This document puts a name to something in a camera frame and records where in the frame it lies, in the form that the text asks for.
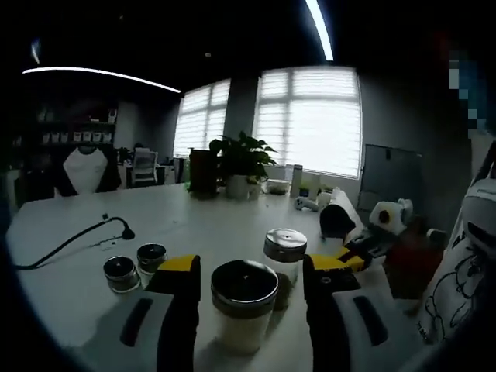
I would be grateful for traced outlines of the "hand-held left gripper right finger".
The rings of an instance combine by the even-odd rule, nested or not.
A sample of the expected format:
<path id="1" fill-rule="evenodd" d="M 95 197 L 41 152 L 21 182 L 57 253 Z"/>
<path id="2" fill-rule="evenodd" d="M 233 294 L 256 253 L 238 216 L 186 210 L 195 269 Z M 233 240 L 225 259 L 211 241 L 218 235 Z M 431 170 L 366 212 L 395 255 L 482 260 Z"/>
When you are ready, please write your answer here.
<path id="1" fill-rule="evenodd" d="M 354 273 L 330 256 L 303 260 L 314 371 L 400 371 L 422 349 L 382 266 Z"/>

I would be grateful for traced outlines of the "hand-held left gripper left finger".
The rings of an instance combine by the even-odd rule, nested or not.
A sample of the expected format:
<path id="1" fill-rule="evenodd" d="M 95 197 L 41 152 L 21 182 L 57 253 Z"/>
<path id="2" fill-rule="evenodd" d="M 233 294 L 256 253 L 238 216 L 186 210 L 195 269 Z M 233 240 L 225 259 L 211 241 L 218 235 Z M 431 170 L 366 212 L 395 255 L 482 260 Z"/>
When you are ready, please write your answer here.
<path id="1" fill-rule="evenodd" d="M 86 371 L 191 371 L 199 324 L 201 258 L 163 262 L 144 289 L 125 294 L 79 349 Z"/>

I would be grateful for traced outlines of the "person's right hand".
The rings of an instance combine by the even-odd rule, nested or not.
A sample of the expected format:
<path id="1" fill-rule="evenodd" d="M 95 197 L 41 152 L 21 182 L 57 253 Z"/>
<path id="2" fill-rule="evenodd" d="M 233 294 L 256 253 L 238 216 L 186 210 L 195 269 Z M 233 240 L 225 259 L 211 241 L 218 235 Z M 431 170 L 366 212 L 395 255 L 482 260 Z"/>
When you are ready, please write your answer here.
<path id="1" fill-rule="evenodd" d="M 446 248 L 417 229 L 405 230 L 383 263 L 393 298 L 418 300 L 433 278 Z"/>

